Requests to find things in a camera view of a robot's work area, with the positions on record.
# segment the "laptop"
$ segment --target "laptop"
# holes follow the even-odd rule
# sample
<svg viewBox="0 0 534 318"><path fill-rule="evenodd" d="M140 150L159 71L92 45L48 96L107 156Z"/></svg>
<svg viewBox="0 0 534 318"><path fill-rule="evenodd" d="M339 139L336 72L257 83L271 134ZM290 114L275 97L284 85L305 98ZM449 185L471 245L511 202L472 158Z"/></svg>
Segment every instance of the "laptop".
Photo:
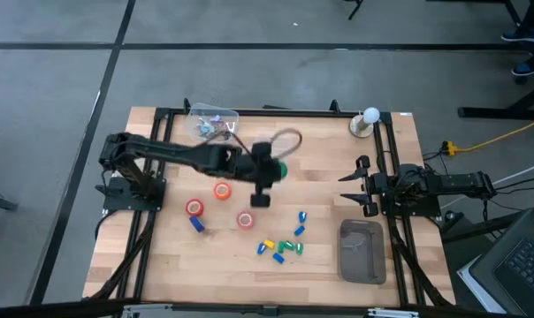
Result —
<svg viewBox="0 0 534 318"><path fill-rule="evenodd" d="M508 313L534 317L534 208L524 210L469 273Z"/></svg>

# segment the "gray floor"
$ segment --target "gray floor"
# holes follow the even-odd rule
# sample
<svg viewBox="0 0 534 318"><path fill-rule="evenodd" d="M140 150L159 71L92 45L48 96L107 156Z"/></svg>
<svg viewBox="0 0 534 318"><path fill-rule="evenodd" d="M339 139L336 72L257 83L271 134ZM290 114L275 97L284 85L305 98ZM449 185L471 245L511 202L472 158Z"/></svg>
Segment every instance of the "gray floor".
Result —
<svg viewBox="0 0 534 318"><path fill-rule="evenodd" d="M39 3L0 1L0 42L113 42L126 7L118 0ZM351 9L337 0L138 0L126 42L498 43L513 27L497 4L367 0L348 22ZM0 51L0 192L19 202L16 213L0 210L0 306L25 301L109 54ZM465 147L528 124L460 119L455 111L505 107L527 94L534 77L519 87L509 71L525 58L495 52L122 51L45 300L80 298L103 201L94 190L100 183L96 157L105 135L123 130L132 106L180 106L187 97L230 108L322 110L337 99L344 110L413 112L422 150L430 152L443 140ZM450 172L483 170L493 180L533 164L534 128L446 160ZM441 169L440 162L431 165ZM534 192L497 201L533 206ZM480 221L479 201L450 208ZM508 212L490 206L490 217Z"/></svg>

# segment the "wooden tabletop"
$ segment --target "wooden tabletop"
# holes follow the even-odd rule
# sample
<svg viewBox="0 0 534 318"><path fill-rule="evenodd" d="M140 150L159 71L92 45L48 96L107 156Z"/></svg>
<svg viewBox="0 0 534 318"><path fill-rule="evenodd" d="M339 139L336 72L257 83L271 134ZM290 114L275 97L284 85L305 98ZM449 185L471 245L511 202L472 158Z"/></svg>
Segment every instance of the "wooden tabletop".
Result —
<svg viewBox="0 0 534 318"><path fill-rule="evenodd" d="M150 135L155 108L134 107L126 131ZM409 113L393 113L393 129L402 163L422 165L415 123ZM185 116L175 116L171 142L193 145ZM359 193L361 181L338 182L355 169L355 159L368 155L377 171L375 141L353 137L347 118L240 117L238 136L250 146L257 136L271 136L293 127L301 131L302 146L285 162L288 176L271 189L269 208L250 208L254 186L228 181L232 195L219 201L213 193L219 181L187 166L167 164L167 190L157 214L142 300L225 304L280 304L327 306L399 305L389 233L383 216L368 221L383 225L386 282L381 285L349 283L338 276L338 228L345 219L364 219L360 207L340 193ZM386 133L383 127L385 149ZM392 171L387 158L388 170ZM204 203L201 219L206 233L199 234L188 221L185 204L192 198ZM256 219L253 229L240 230L236 215L249 209ZM306 231L300 236L304 252L285 252L284 264L272 251L257 255L265 239L296 241L293 232L298 212L306 211ZM119 211L102 225L95 245L84 296L97 292L121 262L126 249L132 212ZM444 297L454 303L446 258L438 228L422 217L411 218L416 252L424 272ZM126 295L133 293L135 263ZM409 299L414 288L405 264Z"/></svg>

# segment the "green object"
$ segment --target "green object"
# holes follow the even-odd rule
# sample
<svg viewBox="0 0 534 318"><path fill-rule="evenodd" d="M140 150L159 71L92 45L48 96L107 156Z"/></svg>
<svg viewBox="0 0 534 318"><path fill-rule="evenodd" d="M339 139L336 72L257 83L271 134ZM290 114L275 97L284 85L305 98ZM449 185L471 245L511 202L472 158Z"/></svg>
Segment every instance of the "green object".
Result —
<svg viewBox="0 0 534 318"><path fill-rule="evenodd" d="M294 251L294 244L290 241L285 242L285 248L291 251Z"/></svg>
<svg viewBox="0 0 534 318"><path fill-rule="evenodd" d="M285 252L285 242L283 241L280 241L278 243L278 252L281 254L283 252Z"/></svg>
<svg viewBox="0 0 534 318"><path fill-rule="evenodd" d="M286 167L286 164L282 163L281 161L278 162L278 166L281 167L281 180L282 180L288 174L288 168Z"/></svg>
<svg viewBox="0 0 534 318"><path fill-rule="evenodd" d="M302 243L296 243L296 253L298 255L302 255L303 248L304 248L304 245Z"/></svg>

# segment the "yellow cable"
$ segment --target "yellow cable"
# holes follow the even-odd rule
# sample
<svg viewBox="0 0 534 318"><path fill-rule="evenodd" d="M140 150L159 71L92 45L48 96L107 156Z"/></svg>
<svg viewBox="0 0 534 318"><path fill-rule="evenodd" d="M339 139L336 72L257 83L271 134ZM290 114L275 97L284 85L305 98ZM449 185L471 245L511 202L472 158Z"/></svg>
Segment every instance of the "yellow cable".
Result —
<svg viewBox="0 0 534 318"><path fill-rule="evenodd" d="M476 150L476 149L481 148L483 146L489 145L490 143L493 143L493 142L495 142L497 140L502 140L502 139L504 139L504 138L506 138L508 136L514 135L515 133L519 133L519 132L522 132L524 130L527 130L527 129L531 128L533 125L534 125L534 122L526 125L523 128L519 128L519 129L517 129L515 131L512 131L512 132L509 132L509 133L505 133L504 135L500 135L497 138L494 138L492 140L486 141L484 143L480 143L479 145L476 145L476 146L473 146L473 147L469 147L469 148L458 148L454 144L452 144L451 142L448 141L449 144L450 144L448 147L451 148L451 149L448 149L448 154L449 155L455 155L455 153L458 153L458 152L469 152L469 151Z"/></svg>

